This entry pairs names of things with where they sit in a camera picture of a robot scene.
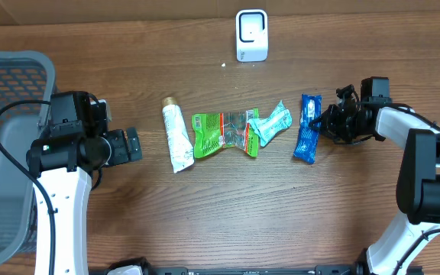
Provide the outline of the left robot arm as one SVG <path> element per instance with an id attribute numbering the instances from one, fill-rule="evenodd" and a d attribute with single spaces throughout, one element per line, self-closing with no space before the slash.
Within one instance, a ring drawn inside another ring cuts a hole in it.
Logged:
<path id="1" fill-rule="evenodd" d="M 87 274 L 86 213 L 94 172 L 139 161 L 135 128 L 108 129 L 106 101 L 83 91 L 50 97 L 50 121 L 27 152 L 38 186 L 37 274 Z"/>

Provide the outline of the green snack bag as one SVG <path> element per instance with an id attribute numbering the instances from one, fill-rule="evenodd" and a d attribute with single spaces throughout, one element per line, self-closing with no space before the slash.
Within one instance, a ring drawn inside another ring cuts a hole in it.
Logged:
<path id="1" fill-rule="evenodd" d="M 207 157 L 230 147 L 257 157 L 260 141 L 249 123 L 254 118 L 259 118 L 257 108 L 242 112 L 194 114 L 191 118 L 195 132 L 194 157 Z"/>

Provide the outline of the mint green wipes packet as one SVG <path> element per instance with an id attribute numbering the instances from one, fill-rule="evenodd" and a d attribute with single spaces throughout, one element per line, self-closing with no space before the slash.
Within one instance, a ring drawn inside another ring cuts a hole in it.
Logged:
<path id="1" fill-rule="evenodd" d="M 265 147 L 279 132 L 288 129 L 293 119 L 290 110 L 280 101 L 268 118 L 249 118 L 247 122 L 260 138 L 261 147 Z"/>

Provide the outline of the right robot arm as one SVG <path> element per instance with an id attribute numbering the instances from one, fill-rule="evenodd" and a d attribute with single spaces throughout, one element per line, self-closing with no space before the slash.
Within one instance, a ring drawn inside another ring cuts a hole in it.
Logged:
<path id="1" fill-rule="evenodd" d="M 421 274 L 413 260 L 440 235 L 440 126 L 390 97 L 386 77 L 363 79 L 337 89 L 338 103 L 309 127 L 336 144 L 355 145 L 374 138 L 403 149 L 396 183 L 398 212 L 381 237 L 363 249 L 345 274 Z"/>

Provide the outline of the blue snack packet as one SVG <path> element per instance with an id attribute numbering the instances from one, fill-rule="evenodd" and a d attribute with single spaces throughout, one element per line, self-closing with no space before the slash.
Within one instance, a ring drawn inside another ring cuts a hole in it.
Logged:
<path id="1" fill-rule="evenodd" d="M 320 95 L 302 94 L 299 133 L 293 156 L 308 164 L 315 163 L 319 133 L 309 127 L 309 123 L 321 115 L 322 97 Z"/>

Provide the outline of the white tube with gold cap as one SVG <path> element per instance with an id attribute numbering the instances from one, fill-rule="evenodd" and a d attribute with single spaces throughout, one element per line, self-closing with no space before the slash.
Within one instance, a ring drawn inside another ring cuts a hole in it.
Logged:
<path id="1" fill-rule="evenodd" d="M 166 97 L 162 100 L 162 106 L 170 160 L 173 172 L 178 173 L 194 164 L 193 146 L 177 100 Z"/>

